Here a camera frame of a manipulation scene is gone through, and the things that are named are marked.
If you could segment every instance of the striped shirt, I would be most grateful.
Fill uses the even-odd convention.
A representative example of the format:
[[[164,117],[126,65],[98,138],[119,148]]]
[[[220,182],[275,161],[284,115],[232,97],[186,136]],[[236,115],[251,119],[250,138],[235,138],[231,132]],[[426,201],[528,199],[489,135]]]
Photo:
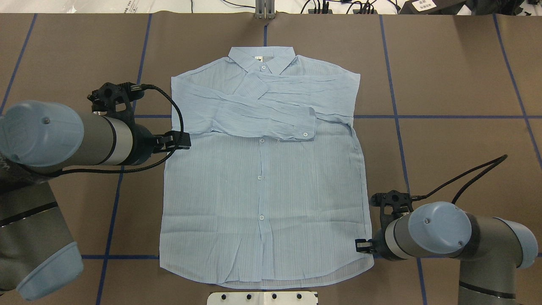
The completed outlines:
[[[359,79],[291,47],[234,47],[172,77],[192,147],[166,163],[160,266],[242,289],[328,285],[372,267],[354,243],[372,236],[352,127]]]

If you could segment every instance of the shirt sleeve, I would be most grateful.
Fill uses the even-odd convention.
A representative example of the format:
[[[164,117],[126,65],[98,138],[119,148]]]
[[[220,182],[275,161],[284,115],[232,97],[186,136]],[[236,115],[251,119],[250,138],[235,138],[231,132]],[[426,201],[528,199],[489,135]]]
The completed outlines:
[[[247,74],[233,94],[196,85],[182,75],[171,78],[171,90],[183,114],[184,131],[188,133],[217,131],[240,137],[269,136],[291,141],[314,137],[314,109],[258,100],[267,86],[251,74]],[[172,110],[171,121],[173,128],[179,130],[175,110]]]

